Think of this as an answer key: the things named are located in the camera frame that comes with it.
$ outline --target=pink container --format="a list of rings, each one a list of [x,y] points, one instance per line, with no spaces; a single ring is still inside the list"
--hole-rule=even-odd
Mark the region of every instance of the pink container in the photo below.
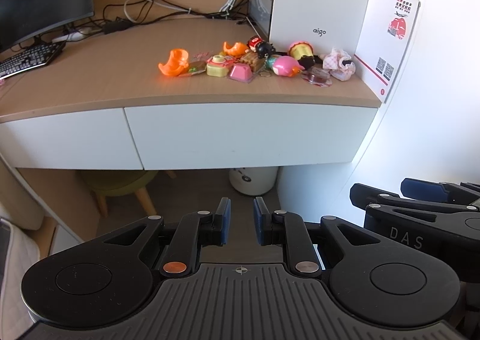
[[[242,83],[249,83],[253,76],[249,65],[237,63],[233,65],[229,74],[229,79],[237,80]]]

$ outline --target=qr code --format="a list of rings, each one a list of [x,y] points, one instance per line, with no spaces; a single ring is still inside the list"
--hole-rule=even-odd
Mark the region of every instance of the qr code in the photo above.
[[[382,57],[379,57],[378,62],[377,62],[377,67],[375,68],[377,70],[377,72],[382,74],[383,69],[385,68],[385,64],[386,64],[386,61]]]
[[[383,74],[383,77],[385,77],[387,80],[390,81],[392,78],[394,67],[390,64],[387,64],[387,68],[385,69],[385,73]]]

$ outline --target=metal screw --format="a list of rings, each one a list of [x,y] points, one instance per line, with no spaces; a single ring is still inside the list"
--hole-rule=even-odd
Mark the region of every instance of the metal screw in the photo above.
[[[187,269],[187,266],[180,261],[171,261],[163,266],[163,270],[169,274],[179,274]]]
[[[303,274],[311,274],[315,271],[318,271],[320,267],[318,267],[318,264],[314,263],[313,261],[301,261],[300,263],[297,263],[295,268],[298,272]]]

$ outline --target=orange toy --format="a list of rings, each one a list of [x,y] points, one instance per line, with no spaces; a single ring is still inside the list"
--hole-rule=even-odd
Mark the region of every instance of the orange toy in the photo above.
[[[169,61],[163,65],[158,64],[160,72],[165,76],[178,76],[188,70],[188,52],[183,49],[173,49],[170,51]]]
[[[243,44],[242,42],[236,42],[236,44],[234,44],[233,46],[230,46],[228,42],[224,42],[223,51],[227,55],[235,57],[236,59],[239,59],[246,52],[250,51],[250,48],[246,44]]]

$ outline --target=white drawer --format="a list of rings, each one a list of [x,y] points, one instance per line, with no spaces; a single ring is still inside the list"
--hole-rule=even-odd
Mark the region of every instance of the white drawer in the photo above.
[[[349,162],[376,111],[273,103],[125,109],[146,170]]]
[[[2,123],[0,152],[13,167],[143,169],[122,108]]]

